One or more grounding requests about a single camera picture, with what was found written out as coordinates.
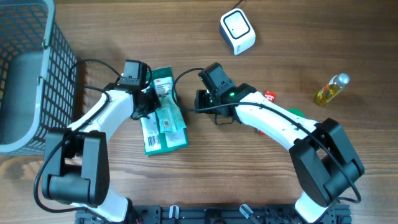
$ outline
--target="green lid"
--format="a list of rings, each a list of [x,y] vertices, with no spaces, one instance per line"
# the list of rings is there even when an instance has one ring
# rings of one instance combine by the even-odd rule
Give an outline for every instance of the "green lid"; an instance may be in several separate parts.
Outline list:
[[[300,116],[300,117],[304,118],[303,112],[301,112],[299,109],[291,108],[291,109],[287,109],[287,111],[291,112],[292,114],[295,114],[297,116]]]

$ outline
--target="wood grain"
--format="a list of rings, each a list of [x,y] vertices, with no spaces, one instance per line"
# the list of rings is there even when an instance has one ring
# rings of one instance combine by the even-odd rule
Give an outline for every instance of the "wood grain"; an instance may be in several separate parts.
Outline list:
[[[396,1],[245,1],[255,46],[234,56],[218,31],[236,1],[57,1],[57,22],[76,55],[98,58],[118,71],[125,59],[174,75],[213,62],[237,84],[277,93],[276,103],[308,118],[339,121],[366,174],[356,182],[363,202],[354,223],[398,220],[398,3]],[[103,87],[115,79],[88,64],[83,81]],[[351,83],[330,105],[314,94],[341,72]],[[178,93],[192,106],[204,86],[196,74]],[[85,91],[81,111],[99,95]],[[242,124],[215,126],[205,114],[184,114],[190,146],[144,155],[141,125],[126,120],[108,144],[111,186],[136,205],[293,203],[302,192],[289,154]],[[48,214],[32,198],[42,156],[0,157],[0,223],[73,223],[74,214]],[[345,195],[353,197],[350,190]],[[55,202],[46,204],[63,207]]]

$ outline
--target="basket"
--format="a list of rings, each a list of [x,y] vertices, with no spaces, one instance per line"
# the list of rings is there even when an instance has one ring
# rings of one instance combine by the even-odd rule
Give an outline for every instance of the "basket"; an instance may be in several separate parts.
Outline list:
[[[48,129],[71,123],[75,62],[52,0],[0,1],[0,154],[43,154]]]

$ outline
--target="black mounting base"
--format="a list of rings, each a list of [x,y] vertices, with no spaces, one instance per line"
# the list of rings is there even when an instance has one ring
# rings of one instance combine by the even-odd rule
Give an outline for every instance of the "black mounting base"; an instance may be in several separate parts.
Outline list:
[[[253,224],[239,211],[239,207],[180,207],[179,219],[169,218],[170,208],[160,206],[134,206],[142,224]],[[262,224],[305,224],[294,210],[294,204],[251,207]],[[350,224],[349,205],[337,204],[330,209],[319,224]],[[104,224],[84,211],[77,211],[75,224]]]

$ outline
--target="white cube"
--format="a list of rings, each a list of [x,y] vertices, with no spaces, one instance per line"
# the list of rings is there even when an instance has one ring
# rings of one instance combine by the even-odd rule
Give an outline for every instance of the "white cube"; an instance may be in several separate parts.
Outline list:
[[[244,52],[256,41],[256,33],[242,9],[233,9],[221,16],[220,33],[235,55]]]

